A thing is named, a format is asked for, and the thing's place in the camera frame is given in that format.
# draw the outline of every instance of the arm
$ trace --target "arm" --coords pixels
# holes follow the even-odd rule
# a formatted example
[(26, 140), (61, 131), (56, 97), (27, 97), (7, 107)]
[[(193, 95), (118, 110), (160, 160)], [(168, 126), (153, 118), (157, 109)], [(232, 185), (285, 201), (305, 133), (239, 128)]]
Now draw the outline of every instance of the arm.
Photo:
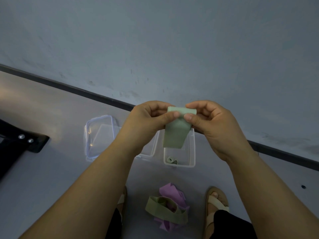
[(158, 130), (175, 120), (169, 103), (135, 106), (114, 142), (20, 238), (105, 238), (133, 159)]
[(317, 238), (319, 220), (253, 151), (235, 117), (212, 101), (186, 105), (185, 120), (204, 133), (229, 165), (258, 238)]

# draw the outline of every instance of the forearm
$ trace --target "forearm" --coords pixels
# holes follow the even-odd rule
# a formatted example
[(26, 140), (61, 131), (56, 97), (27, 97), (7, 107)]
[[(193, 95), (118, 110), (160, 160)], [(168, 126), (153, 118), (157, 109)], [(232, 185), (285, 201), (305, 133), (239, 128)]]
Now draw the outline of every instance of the forearm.
[(227, 160), (258, 238), (315, 238), (318, 219), (251, 150)]
[(105, 238), (133, 159), (112, 143), (21, 238)]

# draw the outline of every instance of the pant leg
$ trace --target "pant leg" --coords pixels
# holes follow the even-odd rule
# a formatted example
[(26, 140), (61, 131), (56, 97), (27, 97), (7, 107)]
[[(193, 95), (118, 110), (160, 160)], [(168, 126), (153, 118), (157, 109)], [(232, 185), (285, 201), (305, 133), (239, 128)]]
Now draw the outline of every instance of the pant leg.
[(257, 239), (253, 225), (227, 211), (218, 210), (214, 214), (214, 233), (211, 239), (219, 238)]
[(122, 234), (122, 218), (120, 212), (115, 208), (112, 220), (108, 226), (108, 230), (105, 239), (120, 239)]

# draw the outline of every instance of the folded green band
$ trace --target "folded green band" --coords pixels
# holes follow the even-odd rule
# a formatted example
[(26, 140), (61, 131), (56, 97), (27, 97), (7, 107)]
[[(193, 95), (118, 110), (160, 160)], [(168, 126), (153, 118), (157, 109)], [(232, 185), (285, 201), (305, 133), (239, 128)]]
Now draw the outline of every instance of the folded green band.
[(196, 109), (190, 109), (185, 107), (169, 106), (167, 112), (178, 111), (181, 116), (175, 121), (166, 124), (163, 148), (182, 148), (184, 141), (190, 131), (191, 124), (184, 119), (186, 113), (192, 113), (196, 115)]
[[(176, 211), (172, 212), (166, 207), (169, 203)], [(178, 205), (170, 198), (150, 196), (146, 204), (145, 210), (154, 217), (164, 221), (170, 221), (175, 224), (186, 224), (188, 222), (188, 214), (186, 210), (179, 209)]]

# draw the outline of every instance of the transparent container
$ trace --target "transparent container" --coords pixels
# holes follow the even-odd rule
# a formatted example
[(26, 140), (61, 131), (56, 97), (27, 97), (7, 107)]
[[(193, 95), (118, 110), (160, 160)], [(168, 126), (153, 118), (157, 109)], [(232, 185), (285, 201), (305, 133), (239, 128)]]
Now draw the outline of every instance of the transparent container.
[[(173, 157), (178, 161), (178, 164), (169, 163), (168, 158)], [(164, 163), (169, 166), (193, 168), (195, 166), (195, 132), (191, 128), (189, 131), (184, 145), (181, 149), (178, 148), (164, 148)]]
[(157, 142), (159, 139), (159, 134), (160, 131), (158, 131), (152, 138), (152, 140), (144, 146), (142, 152), (139, 155), (137, 155), (137, 157), (152, 158), (154, 156), (157, 147)]
[(115, 139), (119, 128), (110, 115), (89, 120), (84, 127), (85, 154), (94, 161)]

